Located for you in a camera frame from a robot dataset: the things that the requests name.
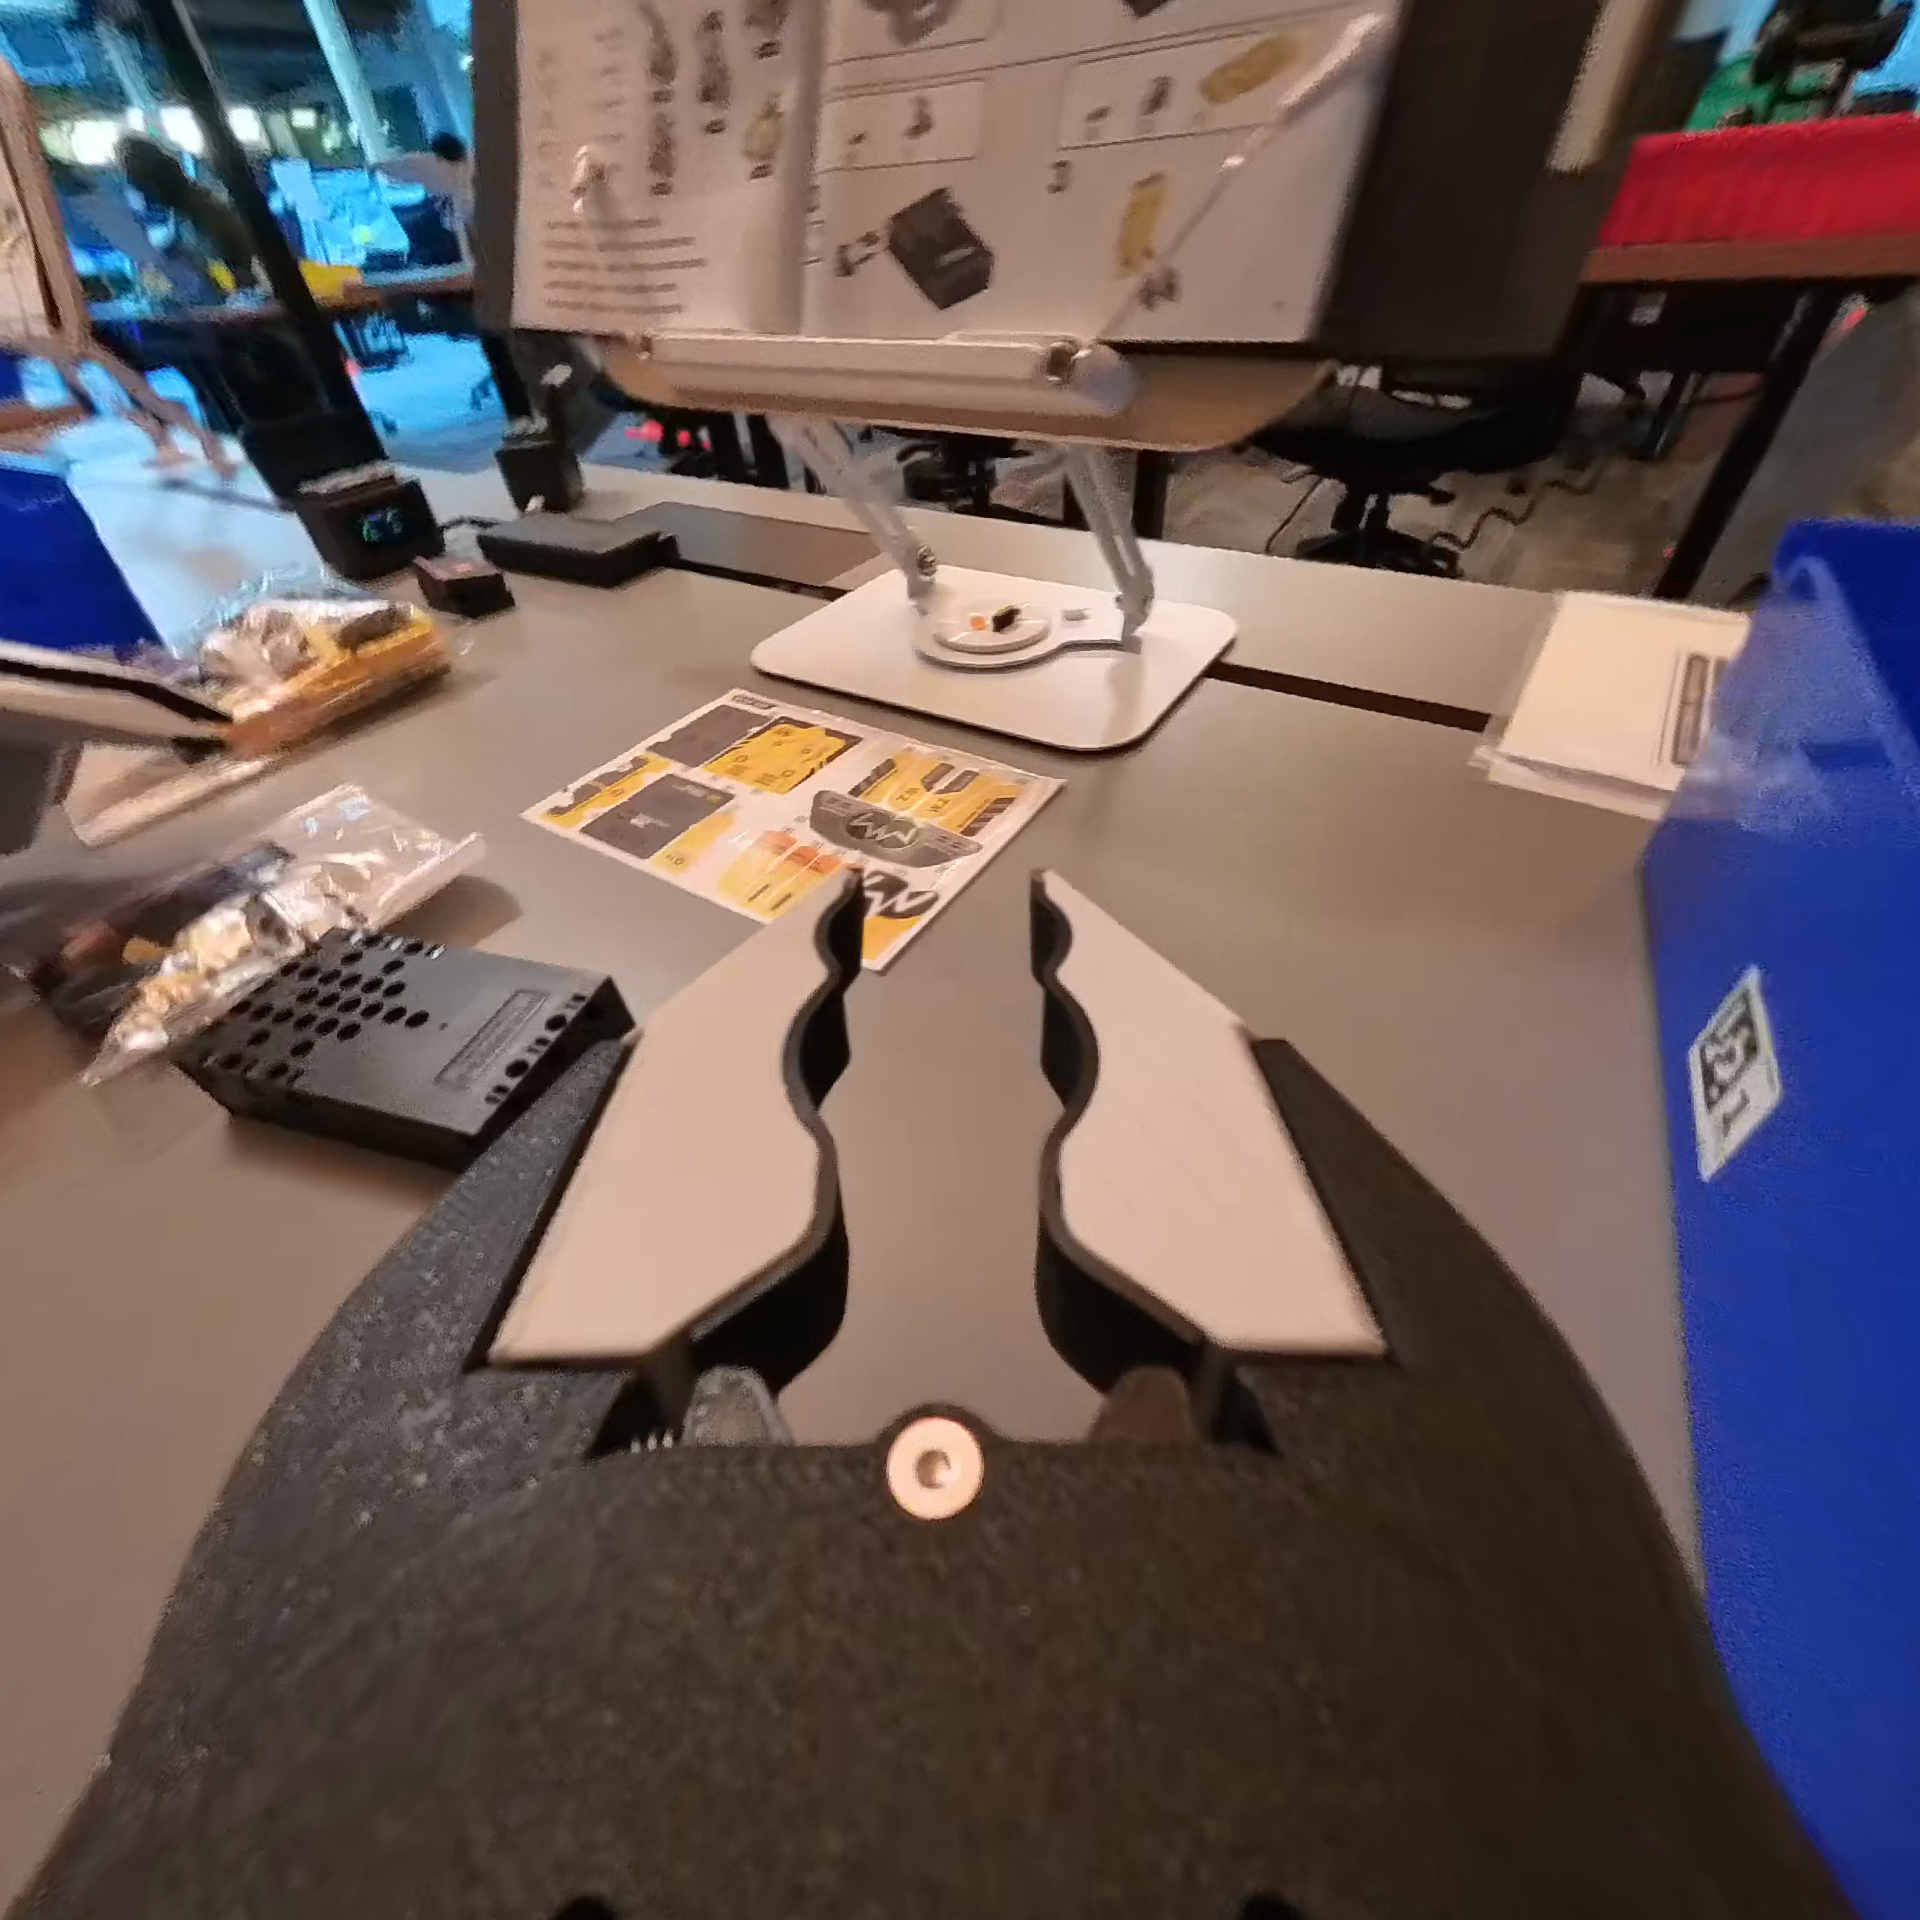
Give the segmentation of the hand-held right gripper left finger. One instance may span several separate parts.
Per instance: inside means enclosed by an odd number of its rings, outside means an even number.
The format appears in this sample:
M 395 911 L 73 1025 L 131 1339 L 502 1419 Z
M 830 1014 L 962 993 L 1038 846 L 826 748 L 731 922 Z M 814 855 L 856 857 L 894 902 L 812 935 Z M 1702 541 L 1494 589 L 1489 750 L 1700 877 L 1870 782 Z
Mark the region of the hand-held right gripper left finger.
M 640 1022 L 507 1302 L 502 1377 L 614 1377 L 678 1429 L 702 1381 L 779 1402 L 849 1308 L 826 1099 L 850 1063 L 866 898 L 844 871 Z

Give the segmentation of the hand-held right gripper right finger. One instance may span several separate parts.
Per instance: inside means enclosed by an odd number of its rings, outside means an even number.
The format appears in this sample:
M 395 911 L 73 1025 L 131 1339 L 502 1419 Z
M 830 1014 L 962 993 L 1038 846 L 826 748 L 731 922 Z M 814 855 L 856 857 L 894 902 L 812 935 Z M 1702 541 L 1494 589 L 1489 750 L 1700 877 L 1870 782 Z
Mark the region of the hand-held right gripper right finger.
M 1201 1434 L 1267 1365 L 1388 1338 L 1248 1025 L 1082 886 L 1038 871 L 1028 953 L 1059 1117 L 1041 1151 L 1050 1345 L 1112 1402 L 1163 1377 Z

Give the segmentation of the black perforated control box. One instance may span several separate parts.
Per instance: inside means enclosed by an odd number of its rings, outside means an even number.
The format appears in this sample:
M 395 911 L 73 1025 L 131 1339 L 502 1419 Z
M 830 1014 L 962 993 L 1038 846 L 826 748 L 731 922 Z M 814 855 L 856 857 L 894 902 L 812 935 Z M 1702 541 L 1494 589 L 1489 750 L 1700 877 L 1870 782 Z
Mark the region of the black perforated control box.
M 228 1116 L 472 1165 L 635 1020 L 609 977 L 395 933 L 331 933 L 180 1044 Z

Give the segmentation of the clear bag of small parts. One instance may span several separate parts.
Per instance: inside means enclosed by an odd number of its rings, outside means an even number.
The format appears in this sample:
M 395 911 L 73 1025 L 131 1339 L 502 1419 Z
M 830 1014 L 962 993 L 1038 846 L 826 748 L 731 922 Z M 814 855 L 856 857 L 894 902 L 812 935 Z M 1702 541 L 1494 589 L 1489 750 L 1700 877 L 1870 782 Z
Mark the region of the clear bag of small parts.
M 4 978 L 84 1050 L 84 1087 L 203 1038 L 328 938 L 368 938 L 469 876 L 481 835 L 338 785 L 173 871 L 65 879 L 4 924 Z

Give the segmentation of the bag of yellow parts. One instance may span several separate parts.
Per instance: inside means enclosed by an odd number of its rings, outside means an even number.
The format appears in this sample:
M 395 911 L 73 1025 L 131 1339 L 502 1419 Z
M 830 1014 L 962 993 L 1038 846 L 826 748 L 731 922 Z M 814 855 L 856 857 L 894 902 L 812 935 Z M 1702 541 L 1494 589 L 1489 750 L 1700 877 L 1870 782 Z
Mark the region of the bag of yellow parts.
M 454 654 L 440 621 L 382 596 L 261 591 L 195 641 L 198 687 L 235 755 L 275 757 L 440 682 Z

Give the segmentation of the black charger with display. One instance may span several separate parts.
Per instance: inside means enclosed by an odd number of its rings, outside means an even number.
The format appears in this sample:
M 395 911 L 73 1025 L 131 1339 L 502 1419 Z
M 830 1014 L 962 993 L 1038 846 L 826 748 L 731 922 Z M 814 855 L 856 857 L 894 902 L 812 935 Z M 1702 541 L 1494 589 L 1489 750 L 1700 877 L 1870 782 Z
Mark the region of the black charger with display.
M 388 465 L 336 471 L 300 486 L 293 507 L 324 569 L 354 586 L 440 559 L 446 538 L 411 475 Z

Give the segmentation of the yellow and black sticker sheet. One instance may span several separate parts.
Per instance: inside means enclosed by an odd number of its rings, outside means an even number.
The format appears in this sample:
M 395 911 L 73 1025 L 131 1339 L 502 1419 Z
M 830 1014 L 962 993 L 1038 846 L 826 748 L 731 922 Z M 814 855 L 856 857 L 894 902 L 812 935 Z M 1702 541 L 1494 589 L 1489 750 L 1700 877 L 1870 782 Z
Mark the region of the yellow and black sticker sheet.
M 522 819 L 760 925 L 859 877 L 880 974 L 1065 788 L 974 750 L 734 687 Z

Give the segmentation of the flat black hub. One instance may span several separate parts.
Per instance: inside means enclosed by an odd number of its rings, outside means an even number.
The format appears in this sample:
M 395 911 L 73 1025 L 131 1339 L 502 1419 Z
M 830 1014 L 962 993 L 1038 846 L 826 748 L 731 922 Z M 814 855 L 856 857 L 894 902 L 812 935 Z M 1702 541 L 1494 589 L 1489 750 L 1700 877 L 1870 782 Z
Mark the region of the flat black hub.
M 646 511 L 613 519 L 528 511 L 475 530 L 475 546 L 500 571 L 594 589 L 681 564 L 681 545 Z

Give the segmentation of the upright black device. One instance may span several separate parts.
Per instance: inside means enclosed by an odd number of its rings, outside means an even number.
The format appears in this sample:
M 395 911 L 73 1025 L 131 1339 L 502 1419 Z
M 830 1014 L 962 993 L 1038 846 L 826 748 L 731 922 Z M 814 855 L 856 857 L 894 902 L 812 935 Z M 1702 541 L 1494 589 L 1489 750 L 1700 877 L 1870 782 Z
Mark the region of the upright black device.
M 570 441 L 574 389 L 571 364 L 546 369 L 525 409 L 502 430 L 494 459 L 520 514 L 570 514 L 585 497 L 581 459 Z

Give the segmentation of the white metal book stand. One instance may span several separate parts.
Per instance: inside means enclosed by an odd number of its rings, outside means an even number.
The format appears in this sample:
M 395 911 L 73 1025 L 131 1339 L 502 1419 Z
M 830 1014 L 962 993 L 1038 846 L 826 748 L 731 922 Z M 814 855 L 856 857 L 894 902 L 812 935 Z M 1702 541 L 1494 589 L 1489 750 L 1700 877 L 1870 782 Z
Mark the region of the white metal book stand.
M 773 678 L 1065 751 L 1147 734 L 1230 615 L 1158 598 L 1108 449 L 1206 450 L 1338 364 L 1547 355 L 1612 199 L 1661 5 L 1400 5 L 1318 323 L 1293 345 L 600 338 L 515 318 L 516 5 L 472 5 L 482 308 L 590 347 L 635 401 L 761 417 L 890 571 L 764 642 Z

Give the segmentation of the stack of white papers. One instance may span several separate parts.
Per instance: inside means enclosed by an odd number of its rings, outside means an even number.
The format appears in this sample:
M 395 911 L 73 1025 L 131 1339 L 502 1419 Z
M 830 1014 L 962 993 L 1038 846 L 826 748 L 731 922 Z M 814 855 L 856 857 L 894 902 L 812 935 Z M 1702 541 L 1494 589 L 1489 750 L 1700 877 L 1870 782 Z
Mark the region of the stack of white papers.
M 1750 615 L 1557 591 L 1472 755 L 1491 785 L 1660 822 Z

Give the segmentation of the blue bin with tag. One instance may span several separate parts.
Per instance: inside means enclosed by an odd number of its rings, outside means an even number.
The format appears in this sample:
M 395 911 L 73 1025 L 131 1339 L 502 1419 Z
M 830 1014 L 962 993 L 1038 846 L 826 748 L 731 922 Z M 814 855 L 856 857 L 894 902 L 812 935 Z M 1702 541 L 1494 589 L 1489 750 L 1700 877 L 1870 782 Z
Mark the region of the blue bin with tag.
M 1641 865 L 1708 1613 L 1860 1915 L 1917 1911 L 1917 533 L 1790 529 Z

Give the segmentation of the black office chair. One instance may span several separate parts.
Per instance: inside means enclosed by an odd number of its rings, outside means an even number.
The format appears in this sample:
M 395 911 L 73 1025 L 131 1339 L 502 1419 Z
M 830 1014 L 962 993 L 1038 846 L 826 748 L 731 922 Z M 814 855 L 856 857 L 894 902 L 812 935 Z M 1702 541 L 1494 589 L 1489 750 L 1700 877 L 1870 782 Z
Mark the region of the black office chair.
M 1454 581 L 1459 557 L 1436 534 L 1394 529 L 1392 505 L 1429 497 L 1450 473 L 1484 473 L 1502 419 L 1499 401 L 1328 381 L 1254 433 L 1251 449 L 1338 492 L 1328 533 L 1301 541 L 1297 559 Z

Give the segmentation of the open instruction booklet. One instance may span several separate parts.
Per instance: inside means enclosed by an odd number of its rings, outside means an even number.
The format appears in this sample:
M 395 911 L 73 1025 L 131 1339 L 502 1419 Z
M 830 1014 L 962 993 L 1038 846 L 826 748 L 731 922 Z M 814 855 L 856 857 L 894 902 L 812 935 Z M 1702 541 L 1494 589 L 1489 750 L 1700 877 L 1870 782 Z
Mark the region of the open instruction booklet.
M 1400 5 L 516 5 L 515 318 L 1301 345 Z

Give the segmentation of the red-topped table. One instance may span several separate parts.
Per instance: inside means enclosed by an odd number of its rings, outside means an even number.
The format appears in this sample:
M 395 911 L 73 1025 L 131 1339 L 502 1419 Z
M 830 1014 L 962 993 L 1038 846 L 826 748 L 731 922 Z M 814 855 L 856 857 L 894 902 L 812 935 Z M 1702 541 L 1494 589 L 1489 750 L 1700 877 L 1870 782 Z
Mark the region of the red-topped table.
M 1579 283 L 1590 366 L 1757 380 L 1653 596 L 1700 586 L 1840 310 L 1916 274 L 1913 113 L 1637 142 Z

